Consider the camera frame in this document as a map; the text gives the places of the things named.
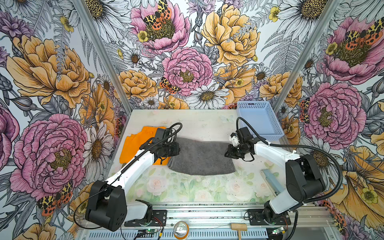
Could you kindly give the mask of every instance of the orange cloth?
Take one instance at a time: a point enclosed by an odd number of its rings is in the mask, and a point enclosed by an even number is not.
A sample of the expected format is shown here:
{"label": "orange cloth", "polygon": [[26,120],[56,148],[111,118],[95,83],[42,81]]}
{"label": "orange cloth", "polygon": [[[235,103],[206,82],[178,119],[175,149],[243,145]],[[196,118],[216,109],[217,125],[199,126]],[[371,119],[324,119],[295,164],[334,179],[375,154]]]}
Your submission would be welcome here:
{"label": "orange cloth", "polygon": [[[154,137],[157,131],[157,127],[143,127],[138,134],[132,134],[125,139],[124,147],[120,155],[120,163],[129,163],[136,155],[140,146],[148,141],[151,137]],[[167,157],[162,165],[167,165],[170,157]],[[154,165],[160,165],[160,158],[157,159]]]}

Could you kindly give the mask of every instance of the pink flower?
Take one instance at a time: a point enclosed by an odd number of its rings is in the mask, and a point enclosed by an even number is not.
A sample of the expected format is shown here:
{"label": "pink flower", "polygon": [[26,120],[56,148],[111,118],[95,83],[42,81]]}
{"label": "pink flower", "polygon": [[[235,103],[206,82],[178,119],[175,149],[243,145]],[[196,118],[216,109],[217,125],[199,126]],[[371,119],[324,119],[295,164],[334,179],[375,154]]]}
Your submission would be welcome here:
{"label": "pink flower", "polygon": [[308,137],[315,135],[335,150],[353,143],[367,118],[357,89],[347,83],[322,83],[310,97],[308,115],[310,122],[304,124]]}
{"label": "pink flower", "polygon": [[331,75],[339,81],[349,81],[354,85],[362,84],[377,75],[384,67],[384,37],[373,45],[364,44],[349,51],[345,48],[345,34],[348,31],[368,29],[374,21],[365,23],[350,17],[333,32],[328,39],[327,55],[322,63],[322,69],[327,76]]}
{"label": "pink flower", "polygon": [[[189,38],[189,18],[184,18],[184,15],[180,12],[177,4],[173,6],[169,0],[167,2],[168,8],[172,11],[171,22],[169,22],[169,25],[174,27],[174,33],[172,34],[173,30],[169,30],[171,29],[171,26],[167,26],[169,27],[167,31],[163,31],[163,29],[157,30],[158,32],[162,31],[162,33],[166,36],[161,38],[158,38],[159,36],[153,37],[154,41],[148,37],[149,40],[143,42],[143,45],[150,53],[157,55],[163,52],[171,52],[178,47],[185,46]],[[140,8],[131,9],[131,25],[134,26],[131,28],[132,33],[138,34],[140,31],[148,31],[147,25],[144,23],[143,19],[146,16],[154,15],[157,11],[157,6],[158,4],[156,3],[154,7],[149,5],[147,8],[140,6]]]}
{"label": "pink flower", "polygon": [[0,106],[0,170],[7,164],[12,152],[12,142],[19,135],[20,127],[15,117]]}
{"label": "pink flower", "polygon": [[181,89],[180,95],[189,96],[191,91],[212,81],[211,65],[207,55],[193,48],[179,48],[163,60],[164,77]]}
{"label": "pink flower", "polygon": [[11,175],[11,189],[38,200],[60,192],[69,181],[77,187],[85,175],[81,165],[86,142],[83,127],[65,114],[26,127],[14,147],[18,168]]}

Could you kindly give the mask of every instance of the perforated basket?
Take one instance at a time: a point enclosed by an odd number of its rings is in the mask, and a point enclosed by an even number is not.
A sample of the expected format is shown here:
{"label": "perforated basket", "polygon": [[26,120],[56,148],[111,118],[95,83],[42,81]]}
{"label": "perforated basket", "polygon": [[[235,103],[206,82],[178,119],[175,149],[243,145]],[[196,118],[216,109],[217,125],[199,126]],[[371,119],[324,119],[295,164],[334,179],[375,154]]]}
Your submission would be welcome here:
{"label": "perforated basket", "polygon": [[[268,101],[238,101],[237,115],[244,118],[260,136],[268,141],[277,141],[284,135]],[[246,126],[243,121],[239,121],[239,128]]]}

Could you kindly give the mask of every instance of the gray cloth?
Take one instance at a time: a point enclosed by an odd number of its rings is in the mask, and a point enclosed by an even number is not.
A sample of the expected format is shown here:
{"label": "gray cloth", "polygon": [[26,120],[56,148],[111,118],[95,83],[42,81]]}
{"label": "gray cloth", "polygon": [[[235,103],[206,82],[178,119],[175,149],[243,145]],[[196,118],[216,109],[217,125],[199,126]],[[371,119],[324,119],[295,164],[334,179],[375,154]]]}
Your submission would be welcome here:
{"label": "gray cloth", "polygon": [[235,172],[231,158],[224,157],[228,149],[226,142],[200,142],[178,137],[180,153],[172,157],[168,167],[189,175],[220,175]]}

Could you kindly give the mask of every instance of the gray plastic object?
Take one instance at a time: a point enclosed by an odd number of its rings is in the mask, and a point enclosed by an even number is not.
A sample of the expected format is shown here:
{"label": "gray plastic object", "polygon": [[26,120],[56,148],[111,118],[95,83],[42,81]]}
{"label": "gray plastic object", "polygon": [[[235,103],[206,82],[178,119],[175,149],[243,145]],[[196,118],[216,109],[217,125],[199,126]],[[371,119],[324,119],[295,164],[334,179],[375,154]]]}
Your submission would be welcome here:
{"label": "gray plastic object", "polygon": [[[284,136],[283,129],[268,101],[238,101],[237,115],[244,118],[260,136],[268,141],[277,141]],[[246,126],[243,121],[239,121],[239,128]]]}

